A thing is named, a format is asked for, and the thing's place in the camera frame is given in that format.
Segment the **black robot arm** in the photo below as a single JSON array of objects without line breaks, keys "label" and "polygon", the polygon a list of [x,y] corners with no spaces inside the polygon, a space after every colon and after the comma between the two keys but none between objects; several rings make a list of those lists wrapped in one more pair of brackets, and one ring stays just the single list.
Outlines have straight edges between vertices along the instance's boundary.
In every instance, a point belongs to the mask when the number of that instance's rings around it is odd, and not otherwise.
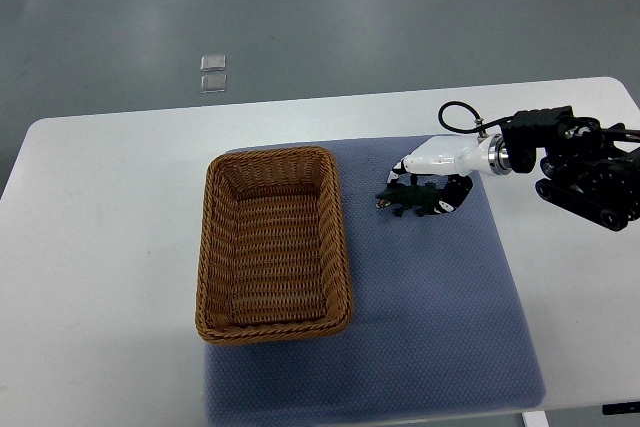
[{"label": "black robot arm", "polygon": [[639,219],[639,150],[616,145],[638,143],[637,129],[603,128],[570,106],[519,111],[500,129],[513,172],[540,167],[541,199],[612,231]]}]

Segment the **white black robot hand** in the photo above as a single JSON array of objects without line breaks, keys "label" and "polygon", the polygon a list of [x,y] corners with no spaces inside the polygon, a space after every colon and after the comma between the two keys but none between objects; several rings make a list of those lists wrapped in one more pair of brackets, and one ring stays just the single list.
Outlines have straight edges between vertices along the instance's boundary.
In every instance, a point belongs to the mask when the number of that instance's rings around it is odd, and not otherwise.
[{"label": "white black robot hand", "polygon": [[511,172],[506,144],[500,134],[433,137],[390,170],[386,188],[431,182],[441,190],[441,198],[434,212],[427,215],[441,215],[462,205],[473,187],[474,172],[496,176]]}]

